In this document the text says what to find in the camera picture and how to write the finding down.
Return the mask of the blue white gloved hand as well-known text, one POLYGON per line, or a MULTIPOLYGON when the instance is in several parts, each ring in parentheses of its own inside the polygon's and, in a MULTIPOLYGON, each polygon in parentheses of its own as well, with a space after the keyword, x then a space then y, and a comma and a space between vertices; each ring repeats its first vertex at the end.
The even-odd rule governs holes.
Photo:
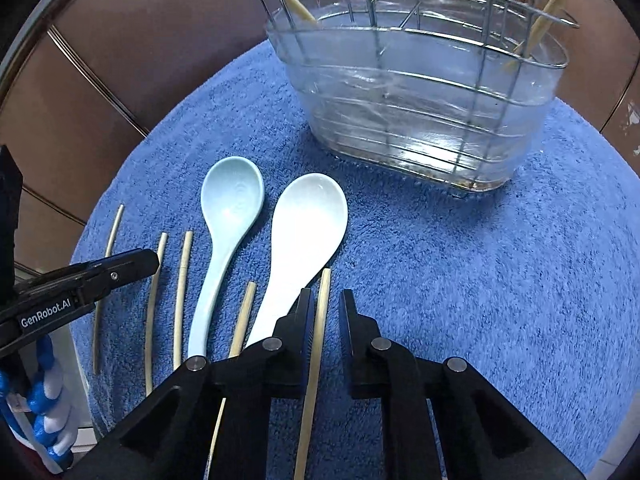
POLYGON ((20 375, 17 354, 1 361, 1 415, 17 442, 35 452, 47 472, 62 474, 74 460, 76 413, 50 336, 36 341, 36 359, 38 370, 30 379, 20 375))

